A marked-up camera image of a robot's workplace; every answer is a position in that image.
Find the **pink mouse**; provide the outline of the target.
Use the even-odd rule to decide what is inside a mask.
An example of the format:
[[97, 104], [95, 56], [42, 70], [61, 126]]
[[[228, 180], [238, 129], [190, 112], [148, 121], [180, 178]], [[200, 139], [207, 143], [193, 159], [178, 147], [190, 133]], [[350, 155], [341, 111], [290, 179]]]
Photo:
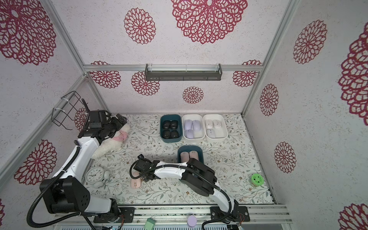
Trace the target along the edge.
[[198, 155], [198, 152], [193, 150], [193, 151], [190, 151], [189, 152], [189, 158], [193, 158], [193, 159], [196, 159], [199, 161], [199, 155]]
[[186, 163], [190, 160], [190, 154], [189, 152], [186, 152], [186, 151], [181, 152], [180, 157], [181, 157], [181, 163]]
[[[139, 174], [139, 172], [134, 171], [134, 172], [132, 173], [132, 175], [133, 175], [134, 177], [138, 177], [140, 174]], [[132, 187], [133, 189], [138, 189], [138, 188], [140, 188], [140, 187], [141, 187], [141, 184], [142, 184], [142, 182], [141, 182], [141, 178], [138, 178], [138, 179], [131, 179], [131, 187]]]

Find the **green connector block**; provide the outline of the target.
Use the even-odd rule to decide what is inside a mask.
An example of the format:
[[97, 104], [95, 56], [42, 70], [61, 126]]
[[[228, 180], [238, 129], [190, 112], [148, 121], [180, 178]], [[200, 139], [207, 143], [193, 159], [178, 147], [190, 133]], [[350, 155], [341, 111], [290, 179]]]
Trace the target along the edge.
[[154, 230], [156, 221], [152, 218], [148, 218], [144, 225], [144, 230]]

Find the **pink mouse top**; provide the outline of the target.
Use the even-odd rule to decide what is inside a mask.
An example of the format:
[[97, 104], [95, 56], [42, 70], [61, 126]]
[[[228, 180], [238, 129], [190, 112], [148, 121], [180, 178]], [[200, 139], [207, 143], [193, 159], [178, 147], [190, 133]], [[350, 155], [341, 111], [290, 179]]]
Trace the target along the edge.
[[181, 157], [181, 163], [186, 163], [190, 160], [190, 154], [189, 152], [186, 152], [186, 151], [181, 152], [180, 157]]

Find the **large purple mouse bottom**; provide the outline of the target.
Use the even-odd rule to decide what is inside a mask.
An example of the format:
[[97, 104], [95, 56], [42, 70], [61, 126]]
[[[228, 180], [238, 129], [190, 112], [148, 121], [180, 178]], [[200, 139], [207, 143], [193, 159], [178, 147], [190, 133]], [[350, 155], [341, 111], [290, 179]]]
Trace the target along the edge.
[[193, 131], [199, 132], [202, 129], [202, 124], [199, 120], [193, 120]]

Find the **right white storage box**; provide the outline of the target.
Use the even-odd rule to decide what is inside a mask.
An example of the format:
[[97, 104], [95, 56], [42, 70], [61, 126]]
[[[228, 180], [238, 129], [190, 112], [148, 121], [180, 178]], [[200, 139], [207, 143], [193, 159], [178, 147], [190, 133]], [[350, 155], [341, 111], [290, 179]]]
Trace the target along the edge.
[[205, 135], [209, 142], [223, 142], [228, 137], [228, 130], [224, 117], [220, 114], [207, 114], [203, 116]]

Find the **black mouse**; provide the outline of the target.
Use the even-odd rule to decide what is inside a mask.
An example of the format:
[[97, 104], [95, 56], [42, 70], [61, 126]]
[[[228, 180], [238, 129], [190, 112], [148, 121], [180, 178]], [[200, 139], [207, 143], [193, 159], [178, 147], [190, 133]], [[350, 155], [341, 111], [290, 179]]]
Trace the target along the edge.
[[172, 120], [170, 129], [176, 130], [177, 128], [178, 128], [178, 121], [177, 120]]
[[169, 139], [169, 138], [171, 137], [171, 132], [170, 132], [170, 130], [164, 130], [164, 131], [162, 132], [162, 137], [163, 137], [164, 139]]
[[177, 138], [179, 138], [179, 132], [177, 131], [177, 130], [173, 130], [173, 131], [171, 131], [170, 132], [170, 138], [171, 139], [177, 139]]
[[162, 123], [162, 128], [163, 128], [164, 130], [168, 130], [168, 129], [170, 129], [170, 126], [171, 126], [171, 121], [169, 121], [169, 120], [166, 120], [166, 121], [164, 121], [164, 122]]

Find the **floral table mat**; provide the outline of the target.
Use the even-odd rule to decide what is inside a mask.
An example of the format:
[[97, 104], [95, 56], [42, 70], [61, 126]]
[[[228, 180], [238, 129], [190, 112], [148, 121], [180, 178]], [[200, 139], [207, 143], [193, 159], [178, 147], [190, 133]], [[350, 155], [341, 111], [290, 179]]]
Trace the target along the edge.
[[[118, 151], [94, 162], [94, 166], [108, 170], [110, 178], [100, 188], [85, 183], [91, 195], [113, 198], [120, 205], [213, 204], [210, 197], [197, 193], [188, 182], [188, 178], [197, 178], [195, 174], [183, 173], [182, 179], [176, 176], [149, 180], [140, 176], [133, 166], [139, 155], [149, 161], [177, 163], [178, 150], [187, 142], [163, 141], [161, 115], [128, 115], [127, 118], [131, 127], [127, 141]], [[240, 204], [274, 204], [267, 183], [255, 186], [251, 182], [253, 174], [262, 174], [263, 171], [242, 116], [225, 114], [224, 122], [228, 130], [224, 141], [202, 140], [196, 143], [202, 150], [204, 164], [215, 172], [216, 191], [226, 193]]]

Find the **left white storage box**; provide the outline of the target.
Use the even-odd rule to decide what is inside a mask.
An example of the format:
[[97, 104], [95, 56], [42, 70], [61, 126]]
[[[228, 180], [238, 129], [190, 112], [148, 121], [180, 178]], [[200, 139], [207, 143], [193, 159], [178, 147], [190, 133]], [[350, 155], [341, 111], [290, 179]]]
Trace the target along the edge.
[[202, 115], [188, 114], [182, 117], [184, 139], [189, 143], [201, 142], [206, 137]]

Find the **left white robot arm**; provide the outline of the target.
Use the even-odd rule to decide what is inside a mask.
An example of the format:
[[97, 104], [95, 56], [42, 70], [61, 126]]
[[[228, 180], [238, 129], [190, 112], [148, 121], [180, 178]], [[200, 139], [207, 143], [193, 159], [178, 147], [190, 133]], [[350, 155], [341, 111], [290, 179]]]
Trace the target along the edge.
[[49, 213], [119, 215], [119, 208], [114, 199], [92, 196], [82, 181], [98, 147], [105, 140], [111, 140], [126, 124], [127, 118], [120, 114], [112, 118], [89, 117], [75, 141], [72, 153], [53, 176], [55, 183], [46, 179], [40, 184], [39, 188], [44, 192], [42, 197]]

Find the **white storage box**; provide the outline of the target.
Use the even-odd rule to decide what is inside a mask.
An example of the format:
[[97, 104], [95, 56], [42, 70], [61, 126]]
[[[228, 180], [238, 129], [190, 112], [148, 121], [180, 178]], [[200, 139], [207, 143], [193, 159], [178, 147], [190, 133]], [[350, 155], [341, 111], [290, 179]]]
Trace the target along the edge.
[[205, 135], [209, 142], [223, 142], [228, 137], [228, 130], [224, 117], [220, 114], [207, 114], [203, 116]]
[[182, 117], [184, 139], [189, 143], [201, 142], [206, 137], [202, 115], [188, 114]]

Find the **white plush dog toy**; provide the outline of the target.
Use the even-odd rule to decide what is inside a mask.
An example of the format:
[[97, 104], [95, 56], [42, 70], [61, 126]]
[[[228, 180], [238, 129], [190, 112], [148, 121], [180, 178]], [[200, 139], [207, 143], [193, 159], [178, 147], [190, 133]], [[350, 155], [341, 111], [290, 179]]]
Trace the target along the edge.
[[123, 143], [127, 140], [130, 126], [126, 123], [112, 138], [104, 140], [102, 144], [93, 153], [92, 159], [97, 160], [106, 154], [117, 152], [122, 149]]

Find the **green round toy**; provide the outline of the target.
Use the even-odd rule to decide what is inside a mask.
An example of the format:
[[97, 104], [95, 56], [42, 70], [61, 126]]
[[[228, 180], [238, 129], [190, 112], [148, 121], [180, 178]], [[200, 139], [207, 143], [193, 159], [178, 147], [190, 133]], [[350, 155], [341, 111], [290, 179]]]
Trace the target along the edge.
[[251, 184], [253, 187], [263, 186], [264, 183], [265, 183], [265, 180], [261, 174], [253, 173], [251, 175]]

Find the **purple round cap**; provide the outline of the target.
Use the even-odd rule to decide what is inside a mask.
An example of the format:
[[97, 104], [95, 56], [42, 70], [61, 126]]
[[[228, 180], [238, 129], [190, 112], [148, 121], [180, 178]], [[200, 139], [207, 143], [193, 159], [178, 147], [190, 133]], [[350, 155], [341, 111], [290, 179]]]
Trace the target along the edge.
[[187, 225], [190, 228], [194, 228], [197, 225], [197, 218], [194, 215], [190, 215], [187, 218]]

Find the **white mouse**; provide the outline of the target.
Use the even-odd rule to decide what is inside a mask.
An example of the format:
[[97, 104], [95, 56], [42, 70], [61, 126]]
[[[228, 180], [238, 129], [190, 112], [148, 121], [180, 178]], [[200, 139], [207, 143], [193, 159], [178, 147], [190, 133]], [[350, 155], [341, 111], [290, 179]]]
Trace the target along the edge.
[[216, 138], [216, 132], [214, 129], [207, 129], [206, 134], [209, 138], [215, 139]]
[[211, 119], [205, 120], [205, 127], [206, 129], [213, 129], [213, 121]]
[[222, 128], [222, 122], [220, 120], [217, 120], [217, 119], [213, 120], [213, 127], [215, 129]]

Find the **teal storage box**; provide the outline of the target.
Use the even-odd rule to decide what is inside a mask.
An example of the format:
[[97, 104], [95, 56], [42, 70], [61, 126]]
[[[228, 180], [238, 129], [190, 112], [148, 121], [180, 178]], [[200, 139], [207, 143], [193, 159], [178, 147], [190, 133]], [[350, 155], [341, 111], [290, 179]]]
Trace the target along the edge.
[[201, 163], [204, 163], [203, 151], [199, 146], [195, 146], [195, 145], [185, 145], [185, 146], [180, 147], [177, 151], [177, 162], [181, 163], [181, 157], [180, 157], [181, 152], [184, 152], [184, 151], [190, 152], [190, 151], [193, 151], [193, 150], [198, 152], [199, 161]]
[[160, 137], [165, 143], [176, 143], [181, 141], [183, 137], [183, 128], [179, 115], [163, 115], [160, 118]]

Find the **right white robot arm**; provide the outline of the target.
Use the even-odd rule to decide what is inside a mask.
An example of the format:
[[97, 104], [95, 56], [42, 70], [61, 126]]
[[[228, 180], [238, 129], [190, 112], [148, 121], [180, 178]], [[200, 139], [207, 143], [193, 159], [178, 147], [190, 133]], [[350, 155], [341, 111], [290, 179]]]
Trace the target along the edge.
[[185, 163], [165, 163], [144, 158], [142, 155], [133, 163], [129, 170], [132, 179], [143, 179], [148, 182], [155, 179], [178, 179], [195, 193], [209, 197], [228, 216], [238, 214], [239, 203], [221, 188], [215, 171], [196, 159]]

